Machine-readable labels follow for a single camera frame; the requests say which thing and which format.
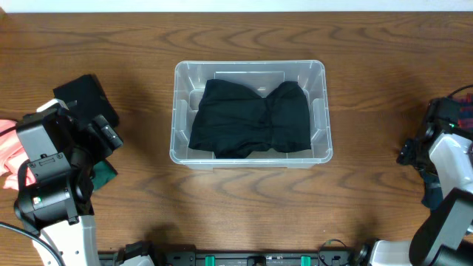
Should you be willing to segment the red plaid garment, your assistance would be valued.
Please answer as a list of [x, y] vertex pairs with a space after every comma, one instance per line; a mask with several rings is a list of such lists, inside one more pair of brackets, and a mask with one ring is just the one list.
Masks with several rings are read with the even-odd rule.
[[460, 103], [458, 125], [462, 129], [471, 131], [473, 128], [472, 93], [467, 93], [457, 101]]

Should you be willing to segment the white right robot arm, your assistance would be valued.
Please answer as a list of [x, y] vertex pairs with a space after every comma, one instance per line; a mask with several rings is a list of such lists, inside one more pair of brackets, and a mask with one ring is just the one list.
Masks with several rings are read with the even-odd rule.
[[451, 97], [429, 102], [421, 127], [406, 140], [397, 163], [412, 166], [424, 183], [429, 217], [409, 241], [378, 240], [369, 265], [471, 265], [472, 132], [460, 126], [463, 104]]

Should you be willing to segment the dark navy garment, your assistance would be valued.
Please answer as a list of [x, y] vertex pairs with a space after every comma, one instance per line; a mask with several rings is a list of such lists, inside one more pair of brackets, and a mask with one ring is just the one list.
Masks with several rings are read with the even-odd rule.
[[443, 201], [439, 178], [426, 171], [421, 171], [420, 176], [424, 184], [424, 196], [421, 202], [430, 211], [435, 211]]

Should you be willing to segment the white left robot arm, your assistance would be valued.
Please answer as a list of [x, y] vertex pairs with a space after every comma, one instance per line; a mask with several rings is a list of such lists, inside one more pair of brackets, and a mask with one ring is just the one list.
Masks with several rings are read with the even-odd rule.
[[54, 106], [25, 115], [16, 134], [27, 160], [18, 171], [17, 217], [38, 237], [45, 265], [99, 265], [91, 203], [94, 167], [123, 145], [103, 115]]

